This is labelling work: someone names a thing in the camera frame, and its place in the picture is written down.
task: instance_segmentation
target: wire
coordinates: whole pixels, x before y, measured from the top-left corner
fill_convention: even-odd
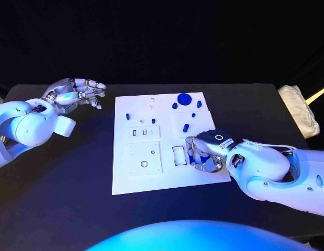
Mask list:
[[[262,146],[286,147],[286,148],[290,148],[291,150],[293,150],[293,149],[297,149],[297,148],[296,148],[294,146],[291,146],[291,145],[271,145],[271,144],[262,144],[262,143],[254,142],[254,141],[247,140],[247,139],[244,139],[244,141],[248,142],[248,143],[257,144],[257,145],[262,145]]]

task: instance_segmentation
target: electrical outlet plate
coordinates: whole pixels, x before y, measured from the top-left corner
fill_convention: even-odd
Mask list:
[[[216,128],[203,93],[189,94],[193,98],[192,104],[189,106],[179,104],[177,109],[173,108],[173,104],[180,94],[116,97],[114,195],[232,180],[226,169],[218,173],[208,173],[190,165],[186,137]],[[190,129],[184,133],[183,127],[187,123]],[[180,146],[183,149],[176,149],[179,164],[186,159],[186,165],[176,165],[174,147]],[[144,161],[148,162],[147,167],[142,167]]]

